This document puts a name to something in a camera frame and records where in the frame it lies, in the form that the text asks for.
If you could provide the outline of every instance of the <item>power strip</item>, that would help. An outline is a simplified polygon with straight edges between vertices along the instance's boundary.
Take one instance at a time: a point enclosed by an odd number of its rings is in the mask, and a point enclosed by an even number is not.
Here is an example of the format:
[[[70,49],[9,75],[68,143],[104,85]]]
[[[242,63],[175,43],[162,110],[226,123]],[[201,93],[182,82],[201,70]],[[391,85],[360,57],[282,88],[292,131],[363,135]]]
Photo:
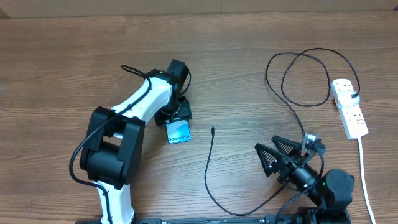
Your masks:
[[[335,97],[335,102],[340,114],[341,121],[343,122],[344,130],[348,139],[357,139],[359,145],[359,163],[361,166],[361,180],[365,197],[366,207],[368,208],[369,216],[371,217],[372,224],[376,224],[372,208],[368,199],[368,191],[366,190],[365,173],[363,165],[363,148],[361,137],[367,134],[368,127],[366,126],[365,119],[361,108],[359,107],[360,97],[352,98],[355,94],[353,84],[347,79],[337,79],[330,84],[331,91]]]

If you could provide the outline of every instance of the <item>white and black robotic arm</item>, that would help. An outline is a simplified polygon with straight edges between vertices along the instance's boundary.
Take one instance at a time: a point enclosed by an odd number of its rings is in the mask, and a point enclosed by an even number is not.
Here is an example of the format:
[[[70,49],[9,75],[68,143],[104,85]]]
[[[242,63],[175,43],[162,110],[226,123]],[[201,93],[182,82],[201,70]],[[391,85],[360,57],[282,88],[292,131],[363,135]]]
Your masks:
[[[133,181],[141,161],[145,125],[152,117],[156,124],[191,119],[189,102],[180,96],[189,69],[183,62],[172,60],[167,71],[153,70],[132,96],[112,109],[98,107],[91,115],[86,136],[113,116],[115,122],[95,132],[83,146],[80,167],[87,171],[88,178],[102,186],[106,195],[98,189],[103,216],[101,220],[88,223],[130,224],[134,219],[131,206],[130,183]],[[139,99],[150,87],[150,91],[130,110],[118,114]],[[122,139],[120,146],[104,141],[104,137]]]

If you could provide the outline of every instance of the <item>wire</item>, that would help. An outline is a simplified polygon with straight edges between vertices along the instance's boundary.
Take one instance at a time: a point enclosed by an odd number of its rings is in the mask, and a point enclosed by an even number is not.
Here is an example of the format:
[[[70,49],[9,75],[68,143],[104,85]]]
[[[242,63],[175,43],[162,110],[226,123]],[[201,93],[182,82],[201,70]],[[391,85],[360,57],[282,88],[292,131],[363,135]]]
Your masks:
[[[101,124],[98,128],[96,128],[91,134],[89,134],[84,140],[82,140],[82,142],[79,144],[79,146],[75,149],[75,152],[73,152],[71,158],[70,158],[70,162],[69,162],[69,174],[72,177],[72,179],[76,182],[78,182],[79,184],[84,184],[87,186],[92,186],[92,187],[97,187],[99,189],[101,189],[103,191],[103,195],[105,196],[105,202],[106,202],[106,213],[108,216],[108,221],[110,224],[112,223],[112,216],[111,216],[111,208],[110,208],[110,204],[109,204],[109,195],[108,195],[108,191],[100,184],[96,184],[96,183],[91,183],[91,182],[87,182],[85,180],[81,180],[78,177],[76,177],[75,173],[73,172],[73,162],[76,159],[77,154],[79,153],[80,149],[82,149],[82,147],[84,146],[84,144],[92,137],[94,136],[95,133],[97,133],[100,129],[105,128],[105,126],[109,125],[111,122],[113,122],[119,115],[124,114],[125,112],[127,112],[128,110],[130,110],[134,105],[136,105],[138,102],[140,102],[151,90],[152,88],[152,82],[150,81],[149,77],[147,77],[145,75],[144,72],[132,68],[130,66],[127,65],[121,65],[120,66],[121,69],[133,73],[135,75],[138,75],[142,78],[145,78],[146,80],[148,80],[148,89],[144,92],[144,94],[142,94],[136,101],[134,101],[133,103],[129,104],[126,108],[124,108],[122,111],[116,113],[113,117],[111,117],[110,119],[108,119],[107,121],[105,121],[103,124]]]
[[[267,84],[268,84],[269,88],[271,89],[271,91],[274,92],[274,94],[275,94],[276,96],[278,96],[278,97],[280,98],[280,100],[282,100],[282,101],[289,107],[289,109],[293,112],[294,116],[296,117],[296,119],[297,119],[297,121],[298,121],[298,125],[300,125],[300,129],[301,129],[301,131],[302,131],[303,138],[304,138],[304,135],[305,135],[305,130],[304,130],[303,124],[302,124],[302,122],[301,122],[299,116],[298,116],[297,113],[294,111],[294,109],[289,105],[289,103],[286,102],[286,101],[285,101],[285,100],[284,100],[284,99],[271,87],[271,84],[269,83],[269,80],[268,80],[268,68],[269,68],[269,65],[271,64],[272,60],[273,60],[276,56],[279,56],[279,55],[296,55],[296,57],[292,60],[292,62],[289,64],[289,66],[287,67],[287,69],[286,69],[286,71],[285,71],[285,73],[284,73],[284,76],[283,76],[283,78],[282,78],[282,83],[281,83],[281,85],[280,85],[280,90],[282,91],[282,94],[283,94],[283,96],[285,97],[285,99],[286,99],[287,101],[289,101],[289,102],[291,102],[291,103],[293,103],[293,104],[295,104],[295,105],[297,105],[297,106],[303,106],[303,107],[320,106],[320,105],[326,103],[326,102],[328,101],[329,97],[330,97],[330,77],[329,77],[329,73],[328,73],[328,70],[326,69],[325,64],[324,64],[321,60],[317,59],[316,57],[314,57],[314,56],[312,56],[312,55],[305,54],[305,52],[308,52],[308,51],[311,51],[311,50],[326,50],[326,51],[330,51],[330,52],[336,53],[336,54],[338,54],[340,57],[342,57],[342,58],[348,63],[348,65],[351,67],[351,69],[352,69],[352,71],[353,71],[353,73],[354,73],[354,76],[355,76],[355,78],[356,78],[356,81],[357,81],[357,83],[358,83],[358,92],[355,93],[355,94],[353,94],[352,97],[353,97],[353,98],[356,98],[356,97],[359,95],[359,92],[361,91],[361,85],[359,84],[359,78],[358,78],[358,75],[356,74],[356,71],[355,71],[353,65],[351,64],[351,62],[350,62],[344,55],[342,55],[341,53],[339,53],[339,52],[337,52],[337,51],[335,51],[335,50],[317,47],[317,48],[312,48],[312,49],[304,50],[304,51],[301,52],[301,53],[285,52],[285,53],[277,53],[277,54],[275,54],[274,56],[272,56],[271,59],[270,59],[269,62],[268,62],[268,65],[267,65],[267,68],[266,68],[266,71],[265,71],[265,77],[266,77]],[[328,88],[328,94],[327,94],[326,98],[325,98],[322,102],[320,102],[320,103],[316,103],[316,104],[313,104],[313,105],[303,105],[303,104],[300,104],[300,103],[296,103],[296,102],[292,101],[291,99],[289,99],[289,97],[287,97],[286,94],[285,94],[285,92],[284,92],[284,82],[285,82],[286,74],[287,74],[287,72],[289,71],[289,69],[291,68],[291,66],[294,64],[294,62],[295,62],[300,56],[306,56],[306,57],[309,57],[309,58],[312,58],[312,59],[316,60],[317,62],[319,62],[319,63],[322,65],[323,69],[325,70],[326,77],[327,77],[327,79],[328,79],[328,87],[327,87],[327,88]]]
[[[362,148],[361,138],[358,138],[358,146],[359,146],[359,163],[360,163],[360,167],[361,167],[362,188],[363,188],[363,194],[365,196],[366,208],[368,208],[368,212],[369,212],[369,216],[371,217],[372,224],[376,224],[376,221],[374,219],[374,215],[372,212],[371,204],[369,203],[369,199],[368,199],[368,190],[366,190],[365,171],[364,171],[364,165],[363,165],[363,148]]]
[[[182,91],[182,92],[180,93],[180,96],[184,95],[184,94],[188,91],[189,86],[191,85],[191,72],[188,72],[188,75],[189,75],[189,82],[188,82],[188,85],[187,85],[187,87],[185,87],[184,91]]]
[[[263,207],[266,203],[268,203],[269,201],[271,201],[276,195],[279,194],[279,192],[281,192],[281,191],[285,188],[285,186],[283,185],[281,188],[279,188],[273,195],[271,195],[271,197],[269,197],[265,202],[263,202],[262,204],[260,204],[259,206],[257,206],[255,209],[251,210],[250,212],[244,213],[244,214],[238,214],[238,213],[230,212],[230,211],[228,211],[227,209],[225,209],[223,206],[221,206],[221,205],[216,201],[216,199],[212,196],[212,194],[210,193],[209,188],[208,188],[208,186],[207,186],[207,179],[206,179],[206,176],[207,176],[207,169],[208,169],[208,167],[209,167],[209,162],[210,162],[210,157],[211,157],[211,151],[212,151],[212,149],[213,149],[213,141],[214,141],[214,135],[215,135],[215,133],[216,133],[216,127],[213,126],[213,127],[211,128],[211,144],[210,144],[209,157],[208,157],[208,159],[207,159],[206,169],[205,169],[205,187],[206,187],[207,193],[209,194],[209,196],[211,197],[211,199],[214,201],[214,203],[216,203],[216,205],[219,206],[220,209],[222,209],[224,212],[226,212],[226,213],[228,213],[228,214],[230,214],[230,215],[240,216],[240,217],[246,216],[246,215],[250,215],[250,214],[252,214],[253,212],[259,210],[259,209],[260,209],[261,207]]]
[[[294,197],[292,197],[290,200],[288,200],[288,201],[279,209],[278,213],[277,213],[276,216],[275,216],[275,224],[278,224],[279,216],[282,214],[282,212],[285,210],[285,208],[286,208],[289,204],[291,204],[294,200],[298,199],[301,195],[306,194],[307,192],[309,192],[310,190],[312,190],[312,189],[316,186],[316,184],[318,183],[318,181],[322,178],[323,168],[325,167],[325,160],[324,160],[322,154],[320,154],[319,152],[317,152],[317,153],[318,153],[318,155],[319,155],[319,157],[320,157],[320,159],[321,159],[321,170],[320,170],[320,172],[319,172],[319,174],[318,174],[318,176],[317,176],[317,180],[316,180],[312,185],[310,185],[307,189],[305,189],[303,192],[298,193],[296,196],[294,196]]]

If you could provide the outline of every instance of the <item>white cable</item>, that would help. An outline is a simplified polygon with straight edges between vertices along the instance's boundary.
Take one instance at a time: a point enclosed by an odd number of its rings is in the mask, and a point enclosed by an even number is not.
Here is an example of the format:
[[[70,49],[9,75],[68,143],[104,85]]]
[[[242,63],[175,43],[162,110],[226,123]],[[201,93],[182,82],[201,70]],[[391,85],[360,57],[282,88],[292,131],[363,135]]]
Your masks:
[[[364,173],[364,166],[363,166],[363,149],[362,149],[361,138],[358,138],[358,146],[359,146],[359,163],[361,166],[361,180],[362,180],[363,194],[365,196],[365,203],[366,203],[366,207],[368,208],[368,212],[371,217],[372,224],[376,224],[376,221],[373,216],[371,204],[369,203],[369,199],[368,199],[368,191],[366,190],[365,173]]]

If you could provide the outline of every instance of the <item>wooden table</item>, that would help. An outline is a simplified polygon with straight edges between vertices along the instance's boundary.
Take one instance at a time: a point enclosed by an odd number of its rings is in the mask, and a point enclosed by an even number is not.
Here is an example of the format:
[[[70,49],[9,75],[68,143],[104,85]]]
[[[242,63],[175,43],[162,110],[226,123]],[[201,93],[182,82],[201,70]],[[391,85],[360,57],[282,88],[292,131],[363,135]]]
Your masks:
[[[398,214],[398,13],[303,12],[201,16],[86,17],[0,20],[0,223],[73,223],[101,216],[97,190],[77,184],[68,162],[84,138],[91,112],[124,101],[142,84],[120,70],[166,69],[187,63],[186,94],[192,140],[167,144],[165,129],[146,127],[142,162],[132,185],[138,217],[230,217],[209,198],[203,183],[211,125],[216,139],[208,171],[213,195],[227,209],[253,209],[280,186],[266,178],[257,142],[273,135],[299,141],[289,109],[270,91],[264,69],[277,52],[328,47],[347,56],[361,82],[361,107],[369,128],[363,138],[369,198],[378,223]],[[311,52],[331,79],[354,76],[339,56]],[[274,60],[270,81],[279,88],[293,57]],[[286,92],[301,103],[327,94],[322,67],[301,58],[288,73]],[[332,97],[316,108],[294,107],[307,131],[328,145],[325,170],[356,177],[353,223],[370,223],[359,175],[358,143],[345,136]],[[311,164],[319,169],[320,162]],[[75,166],[81,178],[85,172]],[[276,213],[296,193],[284,190],[252,214]],[[286,213],[311,202],[302,197]]]

